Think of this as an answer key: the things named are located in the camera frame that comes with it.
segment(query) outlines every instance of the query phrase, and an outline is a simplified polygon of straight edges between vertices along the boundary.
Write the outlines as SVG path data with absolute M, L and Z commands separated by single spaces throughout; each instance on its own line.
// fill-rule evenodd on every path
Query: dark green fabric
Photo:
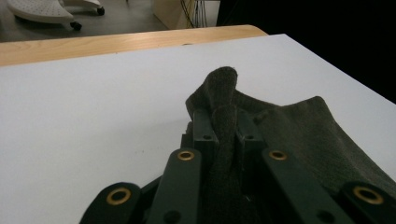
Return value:
M 246 110 L 271 148 L 294 154 L 301 165 L 330 194 L 349 181 L 376 185 L 396 197 L 396 184 L 341 129 L 318 96 L 294 105 L 279 106 L 257 100 L 235 89 L 231 67 L 211 72 L 187 99 L 187 110 L 212 114 L 219 139 L 215 160 L 203 190 L 204 223 L 260 223 L 257 211 L 242 195 L 233 164 L 236 111 Z

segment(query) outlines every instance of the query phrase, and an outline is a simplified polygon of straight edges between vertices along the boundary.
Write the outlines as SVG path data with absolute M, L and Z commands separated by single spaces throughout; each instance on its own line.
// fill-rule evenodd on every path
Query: floor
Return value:
M 116 35 L 167 30 L 152 12 L 153 0 L 100 0 L 105 15 L 95 8 L 68 7 L 82 28 L 75 31 L 67 24 L 20 21 L 0 0 L 0 42 L 67 38 L 92 35 Z

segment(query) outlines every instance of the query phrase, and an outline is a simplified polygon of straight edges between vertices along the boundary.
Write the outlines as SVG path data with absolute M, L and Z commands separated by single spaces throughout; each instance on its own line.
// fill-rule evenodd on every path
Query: dark background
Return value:
M 223 0 L 217 26 L 286 34 L 396 104 L 395 15 L 391 0 Z

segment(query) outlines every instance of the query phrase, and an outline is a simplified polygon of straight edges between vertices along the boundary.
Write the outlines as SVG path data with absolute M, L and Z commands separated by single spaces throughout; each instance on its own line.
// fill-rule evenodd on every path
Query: white chair base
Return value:
M 75 30 L 81 29 L 81 25 L 64 7 L 94 7 L 100 16 L 105 14 L 98 0 L 7 0 L 7 6 L 18 18 L 45 23 L 70 22 Z

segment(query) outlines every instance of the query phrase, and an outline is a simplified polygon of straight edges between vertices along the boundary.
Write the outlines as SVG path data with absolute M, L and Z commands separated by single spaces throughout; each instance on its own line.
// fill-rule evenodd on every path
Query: black mechanical part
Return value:
M 254 167 L 255 157 L 262 151 L 266 144 L 262 139 L 253 120 L 248 116 L 244 110 L 238 111 L 238 126 L 237 126 L 237 144 L 236 153 L 238 167 L 239 167 L 239 181 L 241 190 L 244 194 L 252 193 L 254 189 L 254 180 L 256 171 Z
M 140 188 L 135 184 L 117 183 L 103 189 L 85 211 L 80 224 L 138 223 L 142 218 L 136 206 Z
M 192 148 L 170 155 L 147 224 L 199 223 L 201 160 L 201 153 Z
M 273 223 L 349 224 L 354 221 L 289 152 L 267 148 L 258 160 L 260 207 Z
M 349 182 L 338 196 L 341 206 L 356 223 L 394 224 L 396 221 L 396 201 L 374 185 Z
M 213 131 L 211 118 L 206 110 L 194 111 L 192 121 L 192 145 L 203 157 L 203 173 L 206 174 L 215 158 L 219 140 Z
M 148 183 L 140 191 L 140 199 L 138 205 L 134 207 L 134 213 L 136 217 L 141 217 L 140 221 L 134 223 L 146 223 L 149 218 L 149 211 L 152 206 L 155 194 L 158 186 L 160 185 L 161 176 Z

